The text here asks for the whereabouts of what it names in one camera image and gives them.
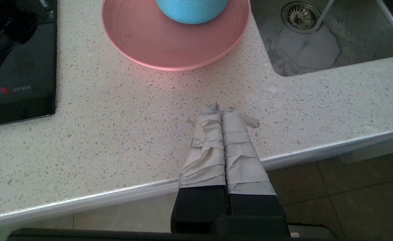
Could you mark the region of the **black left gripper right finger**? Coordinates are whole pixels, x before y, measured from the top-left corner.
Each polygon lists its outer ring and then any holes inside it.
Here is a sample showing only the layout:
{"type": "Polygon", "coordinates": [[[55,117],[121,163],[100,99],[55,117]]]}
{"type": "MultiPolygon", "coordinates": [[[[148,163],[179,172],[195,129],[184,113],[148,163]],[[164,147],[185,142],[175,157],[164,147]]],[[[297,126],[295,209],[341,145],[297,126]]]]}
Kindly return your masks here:
{"type": "Polygon", "coordinates": [[[226,109],[222,112],[222,131],[226,163],[227,192],[233,216],[285,218],[276,191],[251,141],[248,128],[259,120],[226,109]]]}

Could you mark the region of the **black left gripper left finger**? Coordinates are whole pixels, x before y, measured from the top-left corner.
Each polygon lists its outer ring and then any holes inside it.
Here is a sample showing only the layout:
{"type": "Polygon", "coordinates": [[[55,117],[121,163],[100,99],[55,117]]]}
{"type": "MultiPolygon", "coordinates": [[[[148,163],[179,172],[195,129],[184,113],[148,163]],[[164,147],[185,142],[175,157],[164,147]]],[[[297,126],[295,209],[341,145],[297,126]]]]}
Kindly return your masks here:
{"type": "Polygon", "coordinates": [[[218,104],[207,106],[196,118],[179,189],[171,214],[171,232],[207,234],[227,215],[222,121],[218,104]]]}

